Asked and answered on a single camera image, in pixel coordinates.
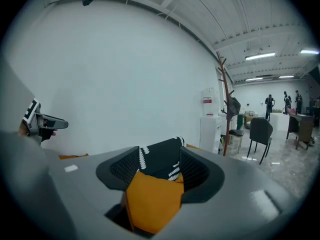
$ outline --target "white ceiling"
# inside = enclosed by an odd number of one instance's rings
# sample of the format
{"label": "white ceiling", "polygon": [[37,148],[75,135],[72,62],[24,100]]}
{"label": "white ceiling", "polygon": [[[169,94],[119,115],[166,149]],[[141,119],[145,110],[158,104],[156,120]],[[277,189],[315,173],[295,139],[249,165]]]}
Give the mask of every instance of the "white ceiling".
{"label": "white ceiling", "polygon": [[[60,0],[47,0],[54,3]],[[252,77],[303,77],[319,63],[318,49],[304,19],[288,0],[128,0],[179,22],[208,49],[227,58],[227,72],[235,84]],[[275,52],[275,57],[246,61],[245,57]]]}

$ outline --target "gray floor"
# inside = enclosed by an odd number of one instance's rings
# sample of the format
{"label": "gray floor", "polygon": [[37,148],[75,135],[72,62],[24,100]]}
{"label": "gray floor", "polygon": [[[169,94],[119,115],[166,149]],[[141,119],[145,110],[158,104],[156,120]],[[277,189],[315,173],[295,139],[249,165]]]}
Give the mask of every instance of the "gray floor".
{"label": "gray floor", "polygon": [[249,146],[250,130],[244,129],[242,145],[238,153],[240,138],[234,138],[228,146],[227,156],[250,163],[268,174],[274,181],[291,192],[297,198],[303,198],[309,191],[320,165],[320,129],[314,128],[312,136],[315,144],[306,150],[306,145],[301,143],[296,150],[295,136],[290,134],[286,139],[286,133],[281,138],[273,138],[267,157],[259,165],[263,156],[265,145],[252,142],[249,159],[246,160]]}

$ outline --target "ceiling light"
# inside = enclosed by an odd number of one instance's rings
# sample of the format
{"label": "ceiling light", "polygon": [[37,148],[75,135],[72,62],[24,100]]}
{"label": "ceiling light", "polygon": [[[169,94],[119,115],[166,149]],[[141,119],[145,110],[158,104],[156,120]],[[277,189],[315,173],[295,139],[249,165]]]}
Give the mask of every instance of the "ceiling light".
{"label": "ceiling light", "polygon": [[257,77],[257,78],[246,79],[246,81],[261,80],[261,79],[263,79],[263,78],[262,77]]}
{"label": "ceiling light", "polygon": [[282,75],[282,76],[279,76],[279,78],[294,78],[295,76],[294,75]]}
{"label": "ceiling light", "polygon": [[271,57],[271,56],[275,56],[275,55],[276,55],[275,52],[268,52],[268,53],[263,53],[263,54],[256,54],[256,55],[252,55],[252,56],[247,56],[247,57],[245,57],[245,60],[250,61],[250,60],[254,60],[254,59]]}
{"label": "ceiling light", "polygon": [[318,50],[301,50],[301,52],[300,52],[301,54],[319,54],[320,53],[320,51],[318,51]]}

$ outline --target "stool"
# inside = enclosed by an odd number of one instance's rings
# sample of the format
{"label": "stool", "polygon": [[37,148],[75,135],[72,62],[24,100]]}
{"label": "stool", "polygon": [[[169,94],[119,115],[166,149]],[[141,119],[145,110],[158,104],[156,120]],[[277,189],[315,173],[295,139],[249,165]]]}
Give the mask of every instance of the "stool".
{"label": "stool", "polygon": [[241,148],[241,143],[242,143],[242,137],[245,135],[244,131],[232,129],[229,131],[229,135],[240,138],[240,143],[239,143],[239,147],[238,147],[238,153],[239,153],[239,150]]}

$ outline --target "wooden coat rack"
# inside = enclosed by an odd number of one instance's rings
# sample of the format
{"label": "wooden coat rack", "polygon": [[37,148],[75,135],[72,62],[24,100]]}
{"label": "wooden coat rack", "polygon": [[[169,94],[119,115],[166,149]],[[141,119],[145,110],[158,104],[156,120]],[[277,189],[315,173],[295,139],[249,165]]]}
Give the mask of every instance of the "wooden coat rack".
{"label": "wooden coat rack", "polygon": [[[224,89],[225,89],[225,97],[226,97],[226,100],[224,100],[224,103],[226,104],[226,111],[229,110],[229,100],[230,100],[230,97],[231,97],[231,94],[234,92],[230,92],[229,93],[229,90],[228,90],[228,84],[227,84],[227,77],[226,77],[226,69],[224,67],[224,64],[226,62],[226,58],[222,61],[221,60],[221,57],[220,57],[220,54],[219,52],[217,51],[216,52],[216,55],[218,57],[218,60],[219,60],[219,64],[220,64],[220,67],[218,67],[218,70],[221,71],[222,73],[222,76],[223,76],[223,80],[219,79],[219,81],[223,82],[224,83]],[[223,150],[223,156],[225,157],[226,154],[227,154],[227,148],[228,148],[228,143],[229,143],[229,131],[230,131],[230,121],[226,121],[226,132],[225,132],[225,143],[224,143],[224,150]]]}

